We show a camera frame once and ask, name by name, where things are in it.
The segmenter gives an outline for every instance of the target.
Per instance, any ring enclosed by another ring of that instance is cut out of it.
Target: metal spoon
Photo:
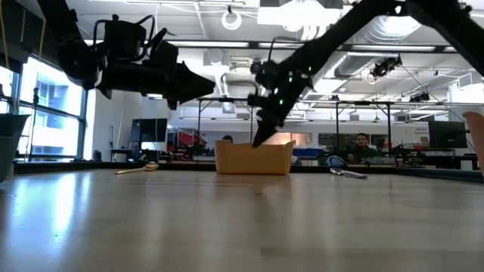
[[[342,175],[342,176],[348,177],[348,178],[359,178],[359,179],[368,178],[367,175],[363,175],[363,174],[359,174],[359,173],[351,172],[351,171],[345,171],[345,170],[342,170],[342,169],[336,168],[336,167],[331,167],[330,171],[331,171],[331,173],[333,173],[335,175]]]
[[[130,173],[137,173],[137,172],[150,172],[158,169],[158,164],[157,163],[148,163],[147,165],[143,166],[143,168],[136,168],[136,169],[130,169],[130,170],[123,170],[116,172],[114,174],[116,175],[121,175],[121,174],[130,174]]]

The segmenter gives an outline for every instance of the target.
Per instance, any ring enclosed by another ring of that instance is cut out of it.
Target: man
[[[234,139],[232,138],[232,136],[230,135],[226,135],[222,138],[223,141],[227,141],[227,142],[230,142],[231,144],[234,143]]]
[[[349,150],[347,162],[360,163],[364,158],[373,158],[381,154],[368,147],[368,136],[365,133],[356,135],[356,145]]]

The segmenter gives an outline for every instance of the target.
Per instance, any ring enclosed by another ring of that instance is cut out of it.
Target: table surface
[[[0,271],[483,271],[484,187],[115,169],[0,184]]]

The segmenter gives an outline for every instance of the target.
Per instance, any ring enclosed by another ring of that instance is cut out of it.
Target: open cardboard box
[[[215,142],[215,160],[219,174],[287,175],[294,142],[284,145]]]

